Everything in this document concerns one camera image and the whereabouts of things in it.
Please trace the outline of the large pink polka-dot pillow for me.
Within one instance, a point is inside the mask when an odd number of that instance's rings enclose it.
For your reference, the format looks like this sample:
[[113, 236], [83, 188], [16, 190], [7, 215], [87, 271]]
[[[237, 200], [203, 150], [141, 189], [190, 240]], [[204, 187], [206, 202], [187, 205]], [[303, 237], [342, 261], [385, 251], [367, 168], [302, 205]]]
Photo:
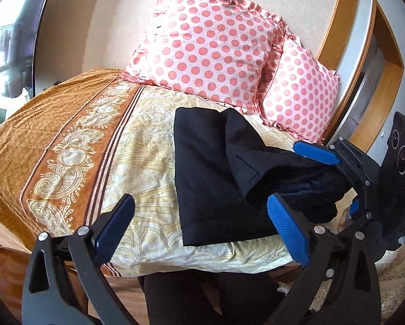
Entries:
[[285, 24], [250, 0], [158, 0], [121, 77], [258, 112], [257, 93]]

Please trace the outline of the person's dark trouser legs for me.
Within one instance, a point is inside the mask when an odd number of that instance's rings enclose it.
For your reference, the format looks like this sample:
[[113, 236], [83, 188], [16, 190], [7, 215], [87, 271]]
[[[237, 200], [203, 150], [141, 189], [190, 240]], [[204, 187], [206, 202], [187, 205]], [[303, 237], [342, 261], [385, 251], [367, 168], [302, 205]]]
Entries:
[[285, 298], [267, 272], [186, 270], [138, 281], [150, 324], [265, 324]]

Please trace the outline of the orange cream patterned bedspread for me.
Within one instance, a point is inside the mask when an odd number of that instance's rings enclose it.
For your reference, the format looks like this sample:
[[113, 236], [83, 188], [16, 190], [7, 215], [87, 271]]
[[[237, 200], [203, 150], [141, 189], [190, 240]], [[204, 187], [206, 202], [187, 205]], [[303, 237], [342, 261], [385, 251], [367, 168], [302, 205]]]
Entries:
[[[110, 69], [41, 92], [0, 126], [0, 222], [32, 249], [41, 232], [70, 235], [129, 194], [135, 214], [105, 267], [111, 276], [186, 269], [256, 274], [289, 263], [277, 234], [184, 246], [174, 182], [180, 107], [234, 109], [127, 82]], [[287, 134], [242, 116], [267, 146], [293, 152]]]

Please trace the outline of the small pink polka-dot pillow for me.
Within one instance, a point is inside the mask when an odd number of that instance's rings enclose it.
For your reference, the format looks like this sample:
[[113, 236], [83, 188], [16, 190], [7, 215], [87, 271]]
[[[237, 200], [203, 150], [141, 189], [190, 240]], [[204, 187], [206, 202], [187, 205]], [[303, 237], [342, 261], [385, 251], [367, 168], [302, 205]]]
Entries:
[[320, 144], [331, 121], [340, 76], [314, 58], [292, 37], [267, 63], [268, 83], [262, 85], [260, 115], [266, 125], [295, 138]]

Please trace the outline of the beige fluffy sleeve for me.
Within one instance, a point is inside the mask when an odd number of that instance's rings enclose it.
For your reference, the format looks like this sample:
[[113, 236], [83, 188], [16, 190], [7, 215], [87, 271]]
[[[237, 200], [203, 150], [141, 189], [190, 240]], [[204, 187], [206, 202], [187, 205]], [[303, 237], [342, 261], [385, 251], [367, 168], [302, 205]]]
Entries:
[[375, 265], [381, 294], [381, 323], [384, 324], [405, 299], [405, 246], [386, 251]]

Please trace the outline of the wooden door frame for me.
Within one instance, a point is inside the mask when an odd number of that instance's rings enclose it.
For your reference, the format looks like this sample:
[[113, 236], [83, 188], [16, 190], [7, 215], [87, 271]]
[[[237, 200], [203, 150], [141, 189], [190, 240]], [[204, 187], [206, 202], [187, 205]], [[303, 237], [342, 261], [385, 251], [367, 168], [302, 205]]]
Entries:
[[[357, 16], [359, 0], [336, 0], [317, 58], [330, 69], [339, 66]], [[347, 137], [367, 152], [390, 114], [404, 63], [395, 33], [378, 0], [371, 0], [364, 45], [352, 78], [333, 112], [323, 143]]]

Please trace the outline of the black pants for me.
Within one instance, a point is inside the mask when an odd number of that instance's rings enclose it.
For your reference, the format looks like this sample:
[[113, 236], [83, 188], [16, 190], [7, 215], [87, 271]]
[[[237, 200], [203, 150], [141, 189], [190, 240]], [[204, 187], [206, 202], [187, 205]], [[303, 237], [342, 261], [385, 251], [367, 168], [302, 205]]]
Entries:
[[267, 146], [234, 109], [180, 107], [174, 148], [184, 246], [275, 236], [267, 209], [274, 193], [309, 221], [330, 222], [351, 188], [336, 167]]

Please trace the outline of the black glossy wardrobe panel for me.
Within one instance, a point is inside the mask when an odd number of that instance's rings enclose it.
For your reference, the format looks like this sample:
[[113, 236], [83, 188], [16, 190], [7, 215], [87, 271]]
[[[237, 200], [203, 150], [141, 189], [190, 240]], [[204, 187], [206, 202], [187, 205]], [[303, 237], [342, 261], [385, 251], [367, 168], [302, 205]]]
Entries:
[[48, 0], [0, 0], [0, 125], [36, 95], [37, 37]]

